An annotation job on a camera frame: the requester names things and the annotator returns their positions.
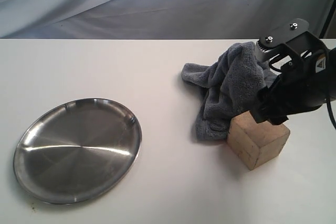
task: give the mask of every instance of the white table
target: white table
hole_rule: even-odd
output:
[[[211,65],[238,41],[0,40],[0,223],[336,223],[336,131],[325,107],[291,116],[280,156],[251,172],[226,144],[195,143],[200,100],[182,67]],[[16,144],[43,113],[80,98],[136,114],[139,158],[96,200],[39,202],[15,181]]]

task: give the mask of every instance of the bolt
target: bolt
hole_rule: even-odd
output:
[[[272,36],[266,37],[266,42],[267,43],[272,43],[272,41],[273,41],[273,37]]]
[[[298,28],[297,23],[290,24],[290,29],[295,30],[296,28]]]

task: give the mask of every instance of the wooden block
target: wooden block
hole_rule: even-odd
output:
[[[250,112],[245,112],[231,120],[227,144],[252,170],[278,156],[289,134],[283,124],[258,124]]]

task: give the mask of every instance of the gray cloth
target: gray cloth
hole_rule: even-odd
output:
[[[231,119],[250,110],[257,92],[275,80],[268,63],[257,61],[254,47],[234,44],[210,67],[184,65],[182,79],[207,91],[195,123],[198,140],[227,139]]]

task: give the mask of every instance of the stainless steel plate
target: stainless steel plate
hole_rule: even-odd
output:
[[[77,100],[29,127],[14,154],[14,173],[36,198],[72,204],[111,189],[140,145],[141,128],[129,109],[105,99]]]

